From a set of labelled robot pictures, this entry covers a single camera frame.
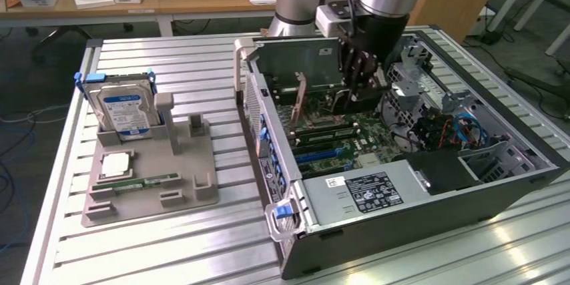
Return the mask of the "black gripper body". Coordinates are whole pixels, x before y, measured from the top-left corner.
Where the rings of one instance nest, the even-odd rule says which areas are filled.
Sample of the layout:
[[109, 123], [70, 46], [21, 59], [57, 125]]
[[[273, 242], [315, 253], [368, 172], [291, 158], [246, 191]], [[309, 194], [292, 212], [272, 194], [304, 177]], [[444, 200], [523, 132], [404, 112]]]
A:
[[376, 61], [384, 63], [400, 40], [403, 30], [408, 22], [408, 14], [400, 17], [384, 17], [377, 15], [363, 15], [356, 17], [356, 33], [349, 23], [340, 24], [343, 31], [340, 40], [339, 62], [347, 61], [349, 49], [356, 52], [364, 51], [376, 56]]

